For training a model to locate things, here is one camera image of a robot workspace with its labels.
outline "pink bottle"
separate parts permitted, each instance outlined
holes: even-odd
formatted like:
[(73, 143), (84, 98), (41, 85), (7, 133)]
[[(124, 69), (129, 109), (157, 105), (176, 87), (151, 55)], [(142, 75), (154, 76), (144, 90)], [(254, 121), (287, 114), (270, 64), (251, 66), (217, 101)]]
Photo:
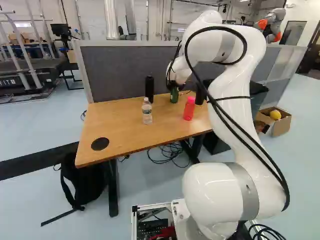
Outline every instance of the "pink bottle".
[(196, 106), (196, 98), (194, 96), (188, 96), (188, 100), (184, 107), (183, 118), (187, 121), (191, 121), (194, 117), (194, 111)]

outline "backpack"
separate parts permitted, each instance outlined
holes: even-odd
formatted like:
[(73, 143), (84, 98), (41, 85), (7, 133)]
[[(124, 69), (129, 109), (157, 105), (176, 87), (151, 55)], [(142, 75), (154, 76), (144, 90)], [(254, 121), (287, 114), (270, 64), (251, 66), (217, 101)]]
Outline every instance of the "backpack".
[[(52, 223), (60, 218), (63, 218), (77, 210), (84, 211), (85, 207), (82, 205), (88, 204), (96, 200), (104, 191), (107, 185), (106, 163), (98, 163), (95, 165), (76, 168), (75, 166), (76, 153), (68, 153), (61, 161), (60, 183), (67, 201), (70, 203), (72, 210), (62, 213), (54, 218), (41, 223), (41, 227)], [(65, 179), (71, 181), (75, 188), (74, 197)]]

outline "label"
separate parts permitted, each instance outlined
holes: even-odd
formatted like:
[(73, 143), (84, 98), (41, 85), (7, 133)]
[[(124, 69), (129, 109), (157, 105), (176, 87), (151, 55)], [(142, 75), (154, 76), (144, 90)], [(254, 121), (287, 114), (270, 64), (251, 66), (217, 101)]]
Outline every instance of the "label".
[(16, 81), (14, 79), (10, 79), (10, 80), (0, 80), (0, 87), (1, 86), (11, 86), (11, 85), (15, 85)]
[(147, 109), (147, 110), (142, 110), (143, 114), (151, 114), (152, 110), (151, 109)]

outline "yellow ball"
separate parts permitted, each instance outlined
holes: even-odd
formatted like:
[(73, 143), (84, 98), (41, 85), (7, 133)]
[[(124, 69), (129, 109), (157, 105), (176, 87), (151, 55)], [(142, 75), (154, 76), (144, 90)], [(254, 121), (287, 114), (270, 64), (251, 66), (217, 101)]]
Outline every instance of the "yellow ball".
[(281, 113), (278, 110), (273, 110), (270, 112), (270, 117), (273, 120), (279, 120), (279, 119), (281, 119)]

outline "green can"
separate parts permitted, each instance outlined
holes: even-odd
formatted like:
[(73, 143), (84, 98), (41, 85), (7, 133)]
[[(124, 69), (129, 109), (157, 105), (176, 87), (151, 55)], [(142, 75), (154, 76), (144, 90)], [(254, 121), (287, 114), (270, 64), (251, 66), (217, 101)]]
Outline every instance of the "green can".
[(171, 89), (171, 92), (170, 92), (170, 102), (173, 104), (176, 104), (178, 102), (178, 99), (179, 99), (179, 90), (178, 90), (178, 87), (175, 86)]

